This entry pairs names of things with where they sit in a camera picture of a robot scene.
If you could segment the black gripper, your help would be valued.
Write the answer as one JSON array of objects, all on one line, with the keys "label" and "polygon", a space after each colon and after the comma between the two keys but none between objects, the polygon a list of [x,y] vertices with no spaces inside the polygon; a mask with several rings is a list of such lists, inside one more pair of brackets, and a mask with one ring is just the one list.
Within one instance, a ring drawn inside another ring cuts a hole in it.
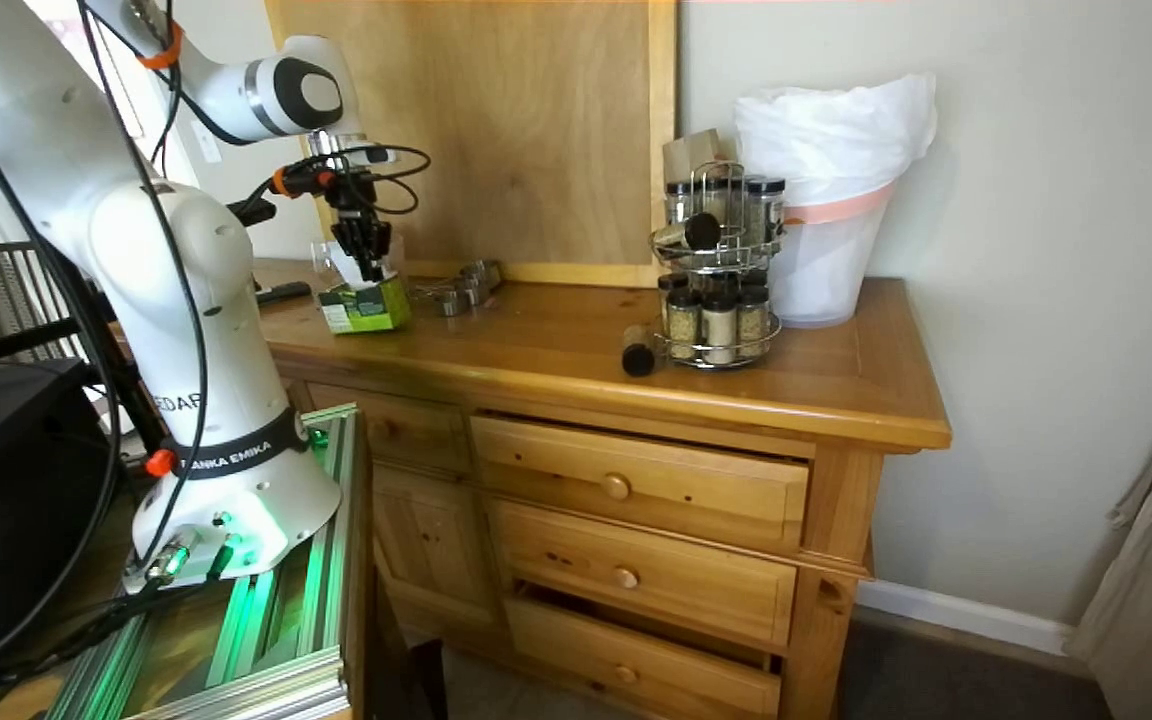
[{"label": "black gripper", "polygon": [[345,281],[365,287],[362,265],[371,265],[371,281],[393,281],[388,247],[393,226],[378,209],[378,189],[367,167],[327,164],[320,174],[320,193],[335,214],[332,235],[348,253]]}]

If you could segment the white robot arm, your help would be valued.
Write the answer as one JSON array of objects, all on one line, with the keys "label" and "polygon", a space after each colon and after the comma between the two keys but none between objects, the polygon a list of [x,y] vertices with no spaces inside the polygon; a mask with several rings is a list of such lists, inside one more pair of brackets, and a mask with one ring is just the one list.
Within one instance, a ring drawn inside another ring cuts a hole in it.
[{"label": "white robot arm", "polygon": [[260,336],[252,242],[167,183],[23,0],[0,0],[0,193],[113,303],[172,455],[132,518],[144,586],[275,569],[340,508]]}]

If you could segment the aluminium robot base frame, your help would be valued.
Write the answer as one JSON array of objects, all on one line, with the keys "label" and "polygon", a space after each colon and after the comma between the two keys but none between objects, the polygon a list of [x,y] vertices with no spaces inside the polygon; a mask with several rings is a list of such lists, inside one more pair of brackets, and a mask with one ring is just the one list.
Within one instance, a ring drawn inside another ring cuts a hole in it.
[{"label": "aluminium robot base frame", "polygon": [[303,417],[340,483],[335,518],[274,574],[132,611],[78,657],[46,720],[352,720],[352,524],[365,482],[362,412]]}]

